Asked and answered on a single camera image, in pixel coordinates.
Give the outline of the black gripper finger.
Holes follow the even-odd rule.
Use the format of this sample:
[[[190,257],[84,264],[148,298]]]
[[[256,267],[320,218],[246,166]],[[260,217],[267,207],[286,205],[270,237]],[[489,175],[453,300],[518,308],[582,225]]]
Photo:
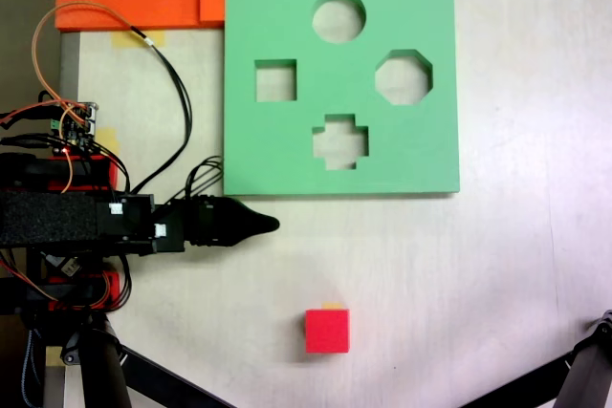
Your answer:
[[[270,215],[257,212],[240,201],[232,198],[224,199],[224,213],[228,220],[243,224],[278,224],[279,221]]]
[[[224,235],[225,246],[235,246],[253,236],[267,234],[279,229],[279,223],[269,225],[247,225],[229,228]]]

